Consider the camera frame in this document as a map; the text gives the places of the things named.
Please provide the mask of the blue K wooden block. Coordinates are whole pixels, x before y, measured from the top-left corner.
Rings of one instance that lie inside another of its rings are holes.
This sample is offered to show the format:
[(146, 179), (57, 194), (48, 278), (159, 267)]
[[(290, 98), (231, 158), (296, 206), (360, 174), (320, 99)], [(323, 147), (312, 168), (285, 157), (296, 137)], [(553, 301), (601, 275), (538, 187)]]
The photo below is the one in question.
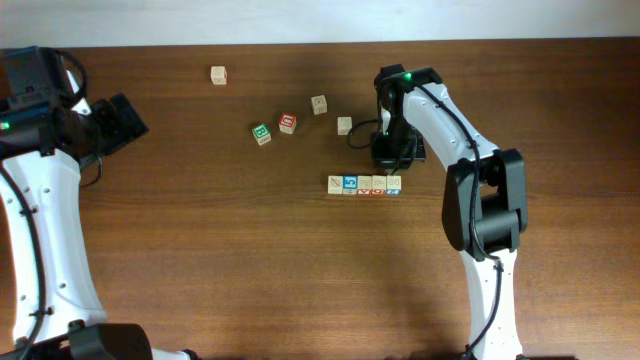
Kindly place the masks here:
[(386, 176), (386, 194), (400, 195), (402, 192), (402, 179), (398, 175)]

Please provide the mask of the red I wooden block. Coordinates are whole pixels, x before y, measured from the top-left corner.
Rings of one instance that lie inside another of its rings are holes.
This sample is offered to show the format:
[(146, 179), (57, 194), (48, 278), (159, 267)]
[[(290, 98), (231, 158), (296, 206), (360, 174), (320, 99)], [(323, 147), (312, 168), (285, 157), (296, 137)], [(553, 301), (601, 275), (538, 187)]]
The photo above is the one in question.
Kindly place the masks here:
[(387, 192), (387, 177), (374, 175), (372, 177), (372, 195), (385, 195)]

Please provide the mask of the ice cream wooden block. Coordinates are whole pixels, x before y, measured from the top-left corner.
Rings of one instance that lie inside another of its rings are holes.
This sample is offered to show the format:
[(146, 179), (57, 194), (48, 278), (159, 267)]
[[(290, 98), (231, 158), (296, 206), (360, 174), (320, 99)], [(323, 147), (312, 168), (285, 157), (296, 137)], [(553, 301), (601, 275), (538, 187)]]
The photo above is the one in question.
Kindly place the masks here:
[(371, 176), (358, 176), (357, 177), (357, 194), (358, 195), (371, 195), (372, 194), (372, 180)]

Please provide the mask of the green N wooden block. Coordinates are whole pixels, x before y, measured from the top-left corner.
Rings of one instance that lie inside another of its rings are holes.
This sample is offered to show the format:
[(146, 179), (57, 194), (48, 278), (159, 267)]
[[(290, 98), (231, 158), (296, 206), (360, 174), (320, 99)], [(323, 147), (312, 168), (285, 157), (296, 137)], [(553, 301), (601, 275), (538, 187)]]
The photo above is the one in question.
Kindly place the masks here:
[(337, 118), (337, 134), (339, 136), (346, 136), (352, 129), (351, 117), (338, 117)]

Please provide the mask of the yellow J wooden block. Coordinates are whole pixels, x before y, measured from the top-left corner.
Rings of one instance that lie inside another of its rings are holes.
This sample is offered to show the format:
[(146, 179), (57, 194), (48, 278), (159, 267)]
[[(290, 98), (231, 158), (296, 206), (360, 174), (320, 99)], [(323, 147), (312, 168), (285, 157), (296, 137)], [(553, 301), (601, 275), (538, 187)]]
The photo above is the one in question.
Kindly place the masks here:
[(343, 195), (356, 195), (358, 190), (358, 177), (356, 175), (343, 176)]

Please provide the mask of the plain wooden block row end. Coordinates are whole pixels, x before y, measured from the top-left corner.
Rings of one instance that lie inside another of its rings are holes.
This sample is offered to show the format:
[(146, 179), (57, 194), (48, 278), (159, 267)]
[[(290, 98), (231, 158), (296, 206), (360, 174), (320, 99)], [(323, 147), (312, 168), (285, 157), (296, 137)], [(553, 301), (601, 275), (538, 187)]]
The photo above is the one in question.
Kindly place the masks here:
[(329, 194), (341, 195), (343, 193), (343, 177), (336, 175), (328, 176), (327, 192)]

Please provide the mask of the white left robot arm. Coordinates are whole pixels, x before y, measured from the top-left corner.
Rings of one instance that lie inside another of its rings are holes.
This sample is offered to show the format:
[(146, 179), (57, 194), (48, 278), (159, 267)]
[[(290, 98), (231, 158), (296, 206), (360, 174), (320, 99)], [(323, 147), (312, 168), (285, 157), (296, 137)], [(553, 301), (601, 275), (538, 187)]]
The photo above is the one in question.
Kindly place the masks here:
[(81, 226), (82, 171), (147, 133), (117, 94), (88, 104), (88, 75), (70, 53), (32, 46), (2, 56), (1, 205), (15, 284), (6, 359), (194, 359), (151, 346), (143, 328), (111, 323), (95, 290)]

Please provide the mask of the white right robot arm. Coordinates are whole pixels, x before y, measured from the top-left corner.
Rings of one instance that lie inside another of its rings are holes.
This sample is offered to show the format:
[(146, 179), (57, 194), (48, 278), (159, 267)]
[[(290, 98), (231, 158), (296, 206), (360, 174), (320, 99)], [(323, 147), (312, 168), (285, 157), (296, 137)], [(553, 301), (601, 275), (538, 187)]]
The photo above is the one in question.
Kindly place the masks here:
[(483, 137), (431, 67), (383, 67), (374, 88), (375, 166), (387, 172), (407, 170), (432, 150), (446, 171), (441, 220), (446, 238), (461, 256), (471, 309), (462, 358), (523, 358), (514, 300), (517, 250), (528, 225), (522, 155)]

